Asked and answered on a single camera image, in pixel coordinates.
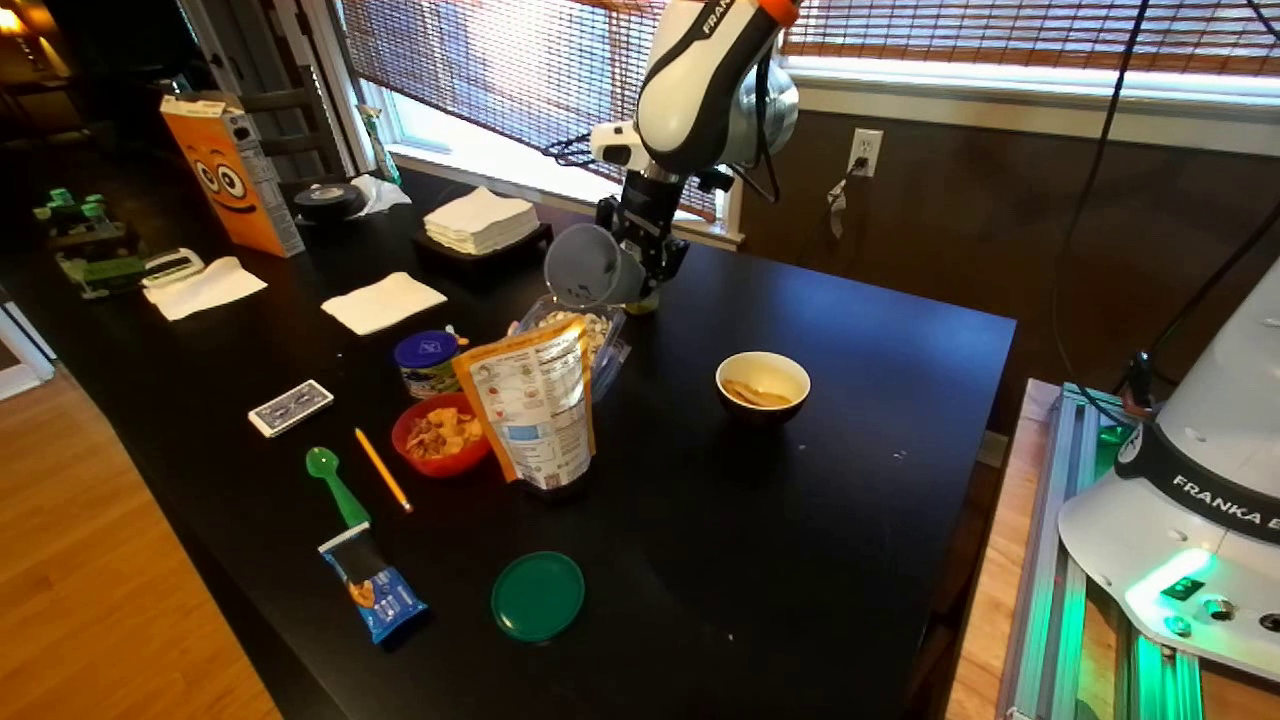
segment wall outlet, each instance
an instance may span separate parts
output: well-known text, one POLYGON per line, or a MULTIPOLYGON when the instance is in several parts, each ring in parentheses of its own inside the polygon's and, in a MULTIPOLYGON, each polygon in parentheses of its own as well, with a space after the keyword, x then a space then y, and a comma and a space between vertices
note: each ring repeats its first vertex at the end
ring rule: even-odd
POLYGON ((854 127, 854 145, 847 145, 847 175, 876 175, 879 163, 879 145, 886 130, 879 127, 854 127))

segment black countertop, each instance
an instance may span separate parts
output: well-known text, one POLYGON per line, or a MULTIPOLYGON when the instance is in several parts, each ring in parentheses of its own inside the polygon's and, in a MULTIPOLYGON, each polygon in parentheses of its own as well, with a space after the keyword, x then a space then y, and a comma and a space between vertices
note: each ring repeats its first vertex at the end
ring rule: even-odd
MULTIPOLYGON (((296 258, 244 255, 268 293, 180 322, 141 296, 84 304, 40 245, 5 245, 8 293, 117 425, 279 706, 899 715, 1013 319, 694 248, 659 311, 630 319, 631 356, 595 408, 602 455, 572 502, 546 509, 492 463, 427 483, 390 444, 410 403, 393 343, 446 319, 489 339, 542 296, 542 248, 463 268, 418 245, 419 216, 458 193, 411 183, 418 206, 307 227, 296 258), (377 337, 319 311, 398 268, 447 309, 377 337), (712 367, 740 347, 813 370, 794 425, 725 414, 712 367), (244 411, 306 376, 335 408, 261 438, 244 411), (411 515, 351 425, 390 455, 411 515), (431 602, 390 647, 370 643, 317 554, 342 515, 306 476, 311 444, 343 455, 383 554, 431 602), (584 616, 553 643, 513 643, 489 616, 497 570, 533 546, 568 550, 587 577, 584 616)), ((234 251, 215 233, 167 235, 180 238, 204 258, 234 251)))

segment yellow pencil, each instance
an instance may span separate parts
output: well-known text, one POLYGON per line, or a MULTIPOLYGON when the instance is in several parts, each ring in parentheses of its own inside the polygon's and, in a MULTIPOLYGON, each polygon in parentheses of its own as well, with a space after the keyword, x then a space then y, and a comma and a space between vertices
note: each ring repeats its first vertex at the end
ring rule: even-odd
POLYGON ((390 473, 390 463, 377 455, 377 448, 370 444, 364 427, 355 427, 355 444, 364 448, 370 463, 377 469, 377 476, 383 476, 390 490, 398 497, 398 502, 405 513, 411 513, 405 487, 398 483, 398 476, 390 473))

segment wall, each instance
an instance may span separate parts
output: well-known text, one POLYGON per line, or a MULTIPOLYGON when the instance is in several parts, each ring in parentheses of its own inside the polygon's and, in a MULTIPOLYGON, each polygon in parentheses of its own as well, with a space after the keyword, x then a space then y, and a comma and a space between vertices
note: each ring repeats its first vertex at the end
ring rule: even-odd
POLYGON ((167 145, 159 80, 189 77, 208 87, 177 0, 44 0, 78 65, 78 101, 108 148, 167 145))
MULTIPOLYGON (((1113 145, 1068 245, 1091 148, 804 112, 777 157, 785 201, 746 201, 746 251, 1015 317, 1015 359, 996 408, 996 425, 1013 427, 1025 376, 1113 386, 1123 359, 1280 201, 1280 160, 1113 145), (846 238, 834 238, 826 196, 858 123, 886 127, 879 171, 847 193, 846 238)), ((1194 311, 1185 343, 1157 356, 1168 376, 1194 362, 1273 255, 1280 233, 1194 311)))

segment window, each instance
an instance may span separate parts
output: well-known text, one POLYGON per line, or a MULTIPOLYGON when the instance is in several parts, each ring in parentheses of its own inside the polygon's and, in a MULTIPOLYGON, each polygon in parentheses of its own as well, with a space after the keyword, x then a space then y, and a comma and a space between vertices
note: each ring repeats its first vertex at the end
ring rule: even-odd
MULTIPOLYGON (((657 0, 342 0, 349 54, 364 80, 542 150, 559 145, 568 163, 594 163, 584 134, 595 123, 631 115, 659 9, 657 0)), ((405 112, 476 148, 476 130, 419 106, 400 106, 400 127, 405 112)), ((718 216, 718 201, 695 186, 686 206, 718 216)))

